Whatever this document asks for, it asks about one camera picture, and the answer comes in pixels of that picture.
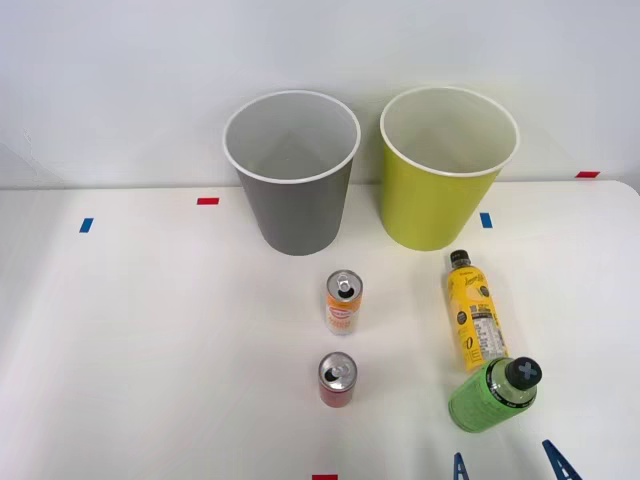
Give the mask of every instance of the green bottle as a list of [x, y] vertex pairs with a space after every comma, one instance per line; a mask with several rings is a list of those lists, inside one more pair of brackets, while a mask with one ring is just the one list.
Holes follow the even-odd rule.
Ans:
[[453, 392], [451, 418], [467, 432], [482, 432], [527, 410], [541, 379], [540, 365], [530, 358], [497, 358]]

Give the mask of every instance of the white wall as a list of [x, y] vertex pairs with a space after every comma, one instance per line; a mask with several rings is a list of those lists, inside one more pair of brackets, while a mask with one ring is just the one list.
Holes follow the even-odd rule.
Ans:
[[503, 179], [640, 186], [634, 0], [4, 0], [0, 186], [236, 184], [220, 136], [284, 88], [346, 102], [378, 175], [384, 104], [462, 84], [519, 121]]

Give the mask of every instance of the lime green trash bin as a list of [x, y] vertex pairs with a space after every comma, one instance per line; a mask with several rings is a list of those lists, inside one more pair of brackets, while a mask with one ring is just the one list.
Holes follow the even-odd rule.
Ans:
[[438, 250], [456, 239], [520, 143], [504, 107], [457, 87], [398, 95], [382, 112], [380, 130], [382, 223], [414, 250]]

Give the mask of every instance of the bottle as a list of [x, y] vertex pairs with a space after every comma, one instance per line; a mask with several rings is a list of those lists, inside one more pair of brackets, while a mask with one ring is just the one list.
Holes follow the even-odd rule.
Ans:
[[465, 250], [451, 254], [451, 266], [447, 282], [449, 311], [467, 371], [495, 358], [508, 357], [484, 274], [471, 265]]
[[482, 432], [531, 407], [541, 379], [540, 365], [530, 358], [493, 360], [453, 392], [451, 419], [467, 432]]

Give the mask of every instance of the blue tape marker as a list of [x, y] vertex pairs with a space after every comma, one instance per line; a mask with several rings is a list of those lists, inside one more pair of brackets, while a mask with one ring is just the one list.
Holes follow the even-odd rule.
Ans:
[[491, 215], [488, 213], [481, 213], [480, 220], [482, 221], [483, 228], [493, 228], [493, 224], [491, 223]]
[[84, 221], [82, 222], [82, 226], [80, 227], [80, 233], [89, 233], [92, 223], [93, 223], [93, 218], [85, 218]]

